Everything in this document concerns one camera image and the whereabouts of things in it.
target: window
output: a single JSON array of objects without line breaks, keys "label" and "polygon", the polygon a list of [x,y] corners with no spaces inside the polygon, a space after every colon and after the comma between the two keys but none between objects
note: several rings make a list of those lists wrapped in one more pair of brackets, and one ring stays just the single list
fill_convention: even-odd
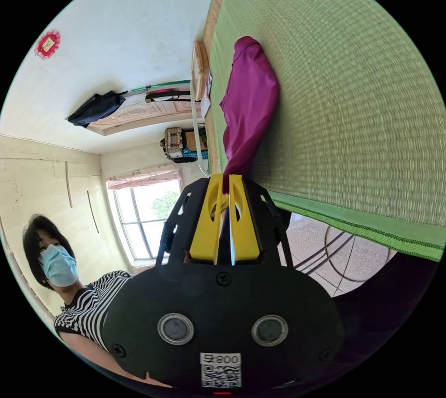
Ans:
[{"label": "window", "polygon": [[113,191],[119,222],[135,261],[156,259],[164,223],[180,193],[178,180]]}]

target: curtain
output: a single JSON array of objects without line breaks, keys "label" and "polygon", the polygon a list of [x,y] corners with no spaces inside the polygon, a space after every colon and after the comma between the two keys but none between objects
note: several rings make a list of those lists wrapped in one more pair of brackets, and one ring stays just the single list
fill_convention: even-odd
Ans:
[{"label": "curtain", "polygon": [[112,176],[107,180],[107,187],[112,190],[118,190],[127,187],[152,186],[174,179],[181,179],[180,171],[174,165],[164,164]]}]

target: blue surgical mask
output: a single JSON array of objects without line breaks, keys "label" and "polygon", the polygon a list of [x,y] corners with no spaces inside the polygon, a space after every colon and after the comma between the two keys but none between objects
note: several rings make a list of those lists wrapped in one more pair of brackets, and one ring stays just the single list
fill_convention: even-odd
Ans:
[{"label": "blue surgical mask", "polygon": [[49,245],[40,253],[46,278],[55,286],[70,286],[78,280],[76,260],[61,246]]}]

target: qr code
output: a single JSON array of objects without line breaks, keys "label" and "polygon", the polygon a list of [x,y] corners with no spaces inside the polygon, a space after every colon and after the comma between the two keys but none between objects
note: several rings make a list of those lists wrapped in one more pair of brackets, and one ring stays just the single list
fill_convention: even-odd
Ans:
[{"label": "qr code", "polygon": [[201,381],[203,387],[241,387],[241,365],[202,365]]}]

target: green tatami mat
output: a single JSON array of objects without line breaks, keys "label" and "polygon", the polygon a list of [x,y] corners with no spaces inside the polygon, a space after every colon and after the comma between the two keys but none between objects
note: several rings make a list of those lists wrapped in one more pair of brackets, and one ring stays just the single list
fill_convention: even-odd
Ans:
[{"label": "green tatami mat", "polygon": [[260,42],[281,86],[253,180],[289,210],[440,260],[446,110],[402,28],[373,0],[223,0],[210,50],[221,170],[219,103],[245,35]]}]

